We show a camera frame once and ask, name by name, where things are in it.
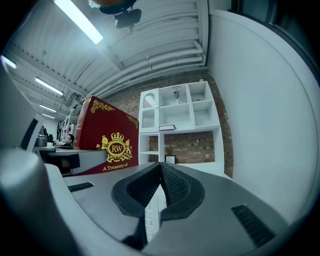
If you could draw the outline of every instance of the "cabinet glass door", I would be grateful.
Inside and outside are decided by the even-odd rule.
[[[139,126],[140,133],[159,130],[159,89],[144,91],[140,96]]]

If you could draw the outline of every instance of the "white shelving unit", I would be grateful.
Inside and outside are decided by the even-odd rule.
[[[149,138],[157,137],[158,151],[149,150]],[[162,132],[139,133],[139,163],[147,163],[149,155],[158,155],[158,161],[165,161],[165,136]]]
[[[179,88],[176,101],[173,90]],[[224,145],[217,107],[207,81],[178,84],[144,91],[140,96],[139,164],[149,155],[165,161],[165,134],[212,131],[214,164],[224,170]],[[174,130],[159,131],[159,126],[174,125]],[[158,150],[149,151],[149,137],[158,137]]]

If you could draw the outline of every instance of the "ceiling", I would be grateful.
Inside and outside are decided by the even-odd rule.
[[[98,44],[53,1],[42,0],[2,53],[16,63],[16,69],[8,68],[11,77],[39,113],[64,120],[73,107],[81,108],[86,96],[104,98],[150,75],[206,63],[207,0],[137,0],[133,8],[142,16],[132,33],[117,29],[114,16],[91,8],[88,0],[73,2],[103,36]],[[186,51],[196,49],[202,52]],[[160,58],[151,64],[154,57]]]

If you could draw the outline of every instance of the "book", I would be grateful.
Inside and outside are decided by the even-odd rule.
[[[175,130],[176,127],[174,124],[164,124],[159,125],[159,131],[168,131],[168,130]]]
[[[139,122],[95,96],[85,99],[76,125],[74,149],[106,150],[107,159],[77,175],[100,174],[137,166]]]

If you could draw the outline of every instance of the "red brick wall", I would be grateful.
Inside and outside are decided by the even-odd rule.
[[[208,81],[213,94],[222,129],[225,161],[224,173],[232,178],[234,157],[230,126],[227,122],[228,117],[219,89],[209,70],[195,70],[161,76],[118,91],[103,100],[138,118],[141,92],[154,88],[198,82],[200,78]],[[164,144],[165,154],[175,155],[177,164],[205,163],[212,162],[215,159],[212,132],[170,134],[164,137]],[[157,150],[158,144],[154,138],[150,138],[149,147],[150,150]]]

